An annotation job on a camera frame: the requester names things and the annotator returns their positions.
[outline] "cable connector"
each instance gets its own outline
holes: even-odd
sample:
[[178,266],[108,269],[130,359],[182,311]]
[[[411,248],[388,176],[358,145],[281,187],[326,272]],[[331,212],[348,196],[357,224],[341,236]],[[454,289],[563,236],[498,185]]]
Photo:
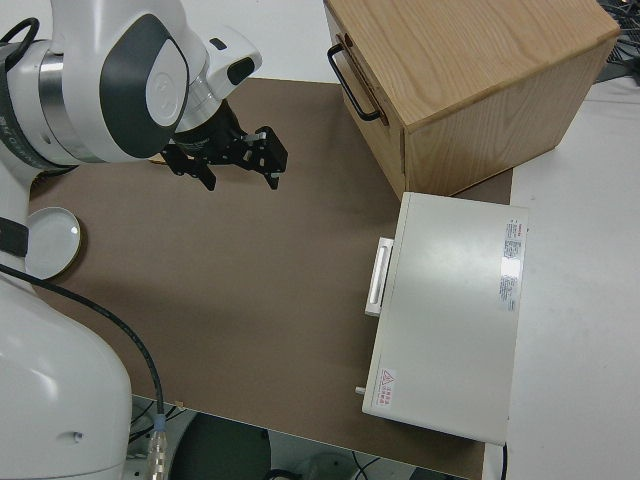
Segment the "cable connector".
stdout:
[[165,480],[166,454],[167,454],[167,434],[165,432],[167,417],[164,414],[156,415],[153,419],[153,434],[149,440],[149,451],[147,454],[147,474],[146,480]]

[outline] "black wire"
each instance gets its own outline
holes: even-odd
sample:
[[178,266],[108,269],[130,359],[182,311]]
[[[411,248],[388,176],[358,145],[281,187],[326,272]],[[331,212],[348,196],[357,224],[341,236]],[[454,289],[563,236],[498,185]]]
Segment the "black wire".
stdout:
[[634,42],[633,40],[625,40],[624,38],[619,38],[618,43],[622,43],[623,45],[629,45],[631,47],[640,48],[640,42]]
[[507,478],[507,467],[509,463],[509,457],[507,454],[507,444],[505,443],[502,447],[502,474],[500,475],[500,480],[506,480]]
[[627,14],[630,14],[634,8],[640,8],[640,2],[638,2],[638,0],[634,0],[627,4],[627,10],[626,10]]
[[372,465],[376,463],[378,460],[380,460],[380,457],[374,458],[363,467],[360,465],[360,462],[358,462],[358,458],[356,457],[356,452],[351,450],[351,456],[353,457],[353,461],[356,463],[356,466],[358,467],[358,475],[356,475],[355,480],[358,480],[360,478],[360,475],[364,477],[364,480],[369,480],[369,477],[367,477],[367,473],[365,472],[365,470],[369,465]]
[[167,413],[166,417],[169,418],[171,416],[171,414],[176,411],[176,408],[178,408],[178,407],[176,407],[175,405],[173,407],[171,407],[169,409],[169,413]]
[[173,420],[173,419],[174,419],[174,418],[176,418],[176,417],[179,417],[179,416],[180,416],[180,415],[182,415],[184,412],[186,412],[186,410],[180,410],[180,411],[179,411],[178,413],[176,413],[173,417],[168,417],[168,418],[167,418],[167,422],[168,422],[169,420]]
[[135,442],[140,437],[144,437],[151,430],[153,430],[153,425],[151,425],[148,428],[145,428],[144,430],[140,430],[139,432],[136,432],[136,433],[133,433],[133,434],[129,435],[129,444],[132,444],[133,442]]
[[145,362],[147,363],[147,367],[149,368],[149,372],[151,373],[151,379],[153,380],[153,385],[156,391],[156,404],[157,404],[157,412],[158,415],[164,415],[164,402],[162,396],[162,385],[160,384],[160,375],[158,374],[158,370],[156,369],[155,363],[153,362],[153,358],[147,350],[147,347],[142,342],[140,337],[127,325],[125,322],[120,320],[115,314],[111,313],[104,307],[101,307],[95,302],[92,302],[88,298],[83,297],[82,295],[78,295],[70,290],[67,290],[64,287],[60,287],[58,285],[54,285],[45,280],[41,280],[37,277],[29,275],[28,273],[21,272],[19,270],[15,270],[11,267],[7,267],[6,265],[0,264],[0,273],[4,273],[11,277],[17,278],[19,280],[28,282],[32,285],[36,285],[40,288],[44,288],[45,290],[49,290],[50,292],[56,293],[58,295],[62,295],[70,300],[78,302],[85,307],[89,307],[94,312],[99,313],[103,317],[111,320],[120,330],[122,330],[133,343],[136,345],[142,356],[144,357]]
[[626,11],[626,10],[625,10],[624,8],[622,8],[622,7],[618,7],[617,5],[611,5],[610,3],[607,3],[607,4],[604,4],[604,5],[601,5],[601,6],[602,6],[602,8],[604,8],[605,10],[607,10],[607,9],[609,9],[609,8],[612,8],[612,9],[614,9],[614,10],[617,10],[617,11],[622,12],[622,14],[620,14],[620,13],[616,13],[616,12],[609,12],[609,10],[607,10],[609,13],[612,13],[612,14],[614,14],[614,15],[621,15],[621,16],[623,16],[623,17],[629,16],[629,12],[628,12],[628,11]]
[[27,27],[29,27],[29,31],[20,42],[20,45],[18,45],[18,48],[11,52],[5,60],[5,68],[7,72],[11,70],[22,59],[22,57],[24,57],[24,54],[27,52],[28,48],[36,38],[36,34],[38,33],[38,29],[40,28],[40,22],[37,18],[27,18],[18,23],[2,38],[0,38],[0,43],[9,43],[9,41],[13,37],[15,37],[18,33],[20,33]]
[[623,47],[621,45],[616,45],[615,49],[618,51],[618,54],[620,54],[621,52],[624,53],[627,57],[634,57],[636,56],[635,52],[629,52],[628,50],[625,50],[626,47]]
[[608,61],[607,63],[609,65],[619,65],[621,67],[625,67],[626,68],[625,72],[629,72],[630,71],[629,64],[626,63],[623,60],[611,60],[611,61]]
[[151,402],[149,403],[149,405],[147,405],[147,408],[145,408],[136,418],[134,418],[133,420],[131,420],[131,425],[133,425],[134,423],[136,423],[138,420],[140,420],[142,418],[142,416],[147,413],[149,411],[149,409],[153,406],[153,404],[155,403],[155,400],[151,400]]

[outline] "black cable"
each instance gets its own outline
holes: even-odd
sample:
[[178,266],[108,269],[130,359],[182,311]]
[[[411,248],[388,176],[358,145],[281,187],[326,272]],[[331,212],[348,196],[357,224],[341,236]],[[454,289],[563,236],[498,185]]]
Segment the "black cable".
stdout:
[[626,47],[623,47],[621,45],[616,45],[614,47],[614,49],[617,50],[618,54],[624,53],[627,57],[631,57],[631,58],[633,58],[636,55],[635,52],[629,52],[628,50],[625,50],[625,48]]
[[2,38],[0,38],[0,43],[9,43],[9,41],[15,37],[18,33],[20,33],[25,28],[29,27],[29,31],[24,36],[18,48],[16,48],[13,52],[7,56],[5,60],[5,66],[7,72],[11,70],[21,59],[24,57],[24,54],[27,52],[28,48],[31,46],[33,41],[36,38],[36,34],[38,33],[38,29],[40,28],[40,22],[37,18],[27,18],[20,23],[18,23],[15,27],[9,30]]
[[367,473],[365,472],[365,470],[369,465],[372,465],[376,463],[378,460],[380,460],[380,457],[374,458],[363,467],[360,465],[360,462],[358,462],[358,458],[356,457],[356,452],[351,450],[351,456],[353,457],[353,461],[356,463],[356,466],[358,467],[358,475],[356,475],[355,480],[358,480],[360,478],[360,475],[364,477],[364,480],[369,480],[369,477],[367,477]]
[[149,405],[147,405],[147,408],[145,408],[136,418],[134,418],[133,420],[131,420],[131,425],[133,425],[134,423],[136,423],[138,420],[140,420],[143,415],[145,413],[147,413],[149,411],[149,409],[153,406],[153,404],[155,403],[155,400],[151,400],[151,402],[149,403]]
[[162,385],[160,384],[160,375],[158,374],[158,370],[156,369],[155,363],[153,362],[153,358],[147,350],[147,347],[142,342],[140,337],[127,325],[125,322],[120,320],[115,314],[111,313],[104,307],[101,307],[95,302],[92,302],[88,298],[83,297],[82,295],[78,295],[70,290],[67,290],[64,287],[60,287],[58,285],[54,285],[52,283],[47,282],[46,280],[41,280],[37,277],[29,275],[28,273],[21,272],[19,270],[15,270],[11,267],[7,267],[6,265],[0,264],[0,273],[4,273],[11,277],[17,278],[24,282],[28,282],[32,285],[35,285],[40,288],[44,288],[45,290],[49,290],[50,292],[56,293],[58,295],[62,295],[70,300],[78,302],[85,307],[89,307],[94,312],[99,313],[103,317],[111,320],[116,326],[120,328],[136,345],[142,356],[144,357],[145,362],[147,363],[147,367],[149,368],[149,372],[151,373],[151,379],[153,380],[153,385],[156,391],[156,404],[157,404],[157,412],[158,415],[164,415],[164,402],[162,396]]
[[140,430],[139,432],[130,434],[129,435],[129,445],[131,445],[133,442],[135,442],[140,437],[144,437],[151,430],[153,430],[153,425],[151,425],[150,427],[145,428],[144,430]]
[[508,464],[509,458],[507,455],[507,444],[505,443],[502,447],[502,474],[500,475],[500,480],[506,480]]
[[640,2],[638,0],[632,0],[627,4],[627,14],[631,14],[634,9],[640,9]]
[[618,43],[622,43],[623,45],[629,45],[635,48],[640,48],[640,42],[634,42],[633,40],[625,40],[624,38],[619,38]]
[[301,480],[302,475],[289,472],[288,470],[273,469],[269,470],[262,480],[273,480],[274,478],[282,477],[288,480]]
[[[623,17],[629,16],[629,12],[627,12],[627,11],[626,11],[624,8],[622,8],[622,7],[618,7],[617,5],[611,5],[610,3],[608,3],[608,4],[605,4],[605,5],[602,5],[602,4],[601,4],[601,6],[602,6],[602,8],[604,8],[607,12],[612,13],[613,15],[621,15],[621,16],[623,16]],[[611,12],[611,11],[609,11],[608,9],[614,9],[614,10],[620,11],[620,12],[622,12],[622,14],[620,14],[620,13],[616,13],[616,12]]]
[[167,413],[165,416],[166,416],[167,418],[169,418],[169,417],[171,416],[171,414],[172,414],[173,412],[175,412],[175,411],[176,411],[176,408],[178,408],[178,407],[176,407],[175,405],[174,405],[173,407],[171,407],[171,408],[169,409],[169,413]]
[[179,417],[180,415],[182,415],[184,412],[186,412],[186,410],[180,410],[178,413],[176,413],[173,417],[167,417],[167,422],[169,420],[173,420],[176,417]]

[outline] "brown mat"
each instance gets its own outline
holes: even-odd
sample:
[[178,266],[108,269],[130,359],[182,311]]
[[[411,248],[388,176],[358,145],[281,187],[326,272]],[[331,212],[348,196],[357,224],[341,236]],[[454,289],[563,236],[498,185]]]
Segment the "brown mat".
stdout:
[[[400,204],[339,87],[251,80],[230,103],[245,130],[268,124],[289,150],[280,189],[219,167],[210,193],[146,161],[50,179],[35,187],[31,209],[68,208],[84,230],[76,263],[56,282],[134,327],[167,401],[480,478],[482,443],[360,411],[354,387],[366,383],[376,332],[364,304],[378,237],[393,236]],[[494,182],[474,191],[508,201],[510,175]],[[122,333],[83,307],[42,296],[113,346],[134,393],[153,395]]]

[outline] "white box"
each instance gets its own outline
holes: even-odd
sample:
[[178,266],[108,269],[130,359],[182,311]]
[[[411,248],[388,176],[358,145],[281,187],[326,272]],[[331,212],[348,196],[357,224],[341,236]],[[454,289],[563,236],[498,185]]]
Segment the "white box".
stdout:
[[403,195],[363,412],[505,443],[527,221]]

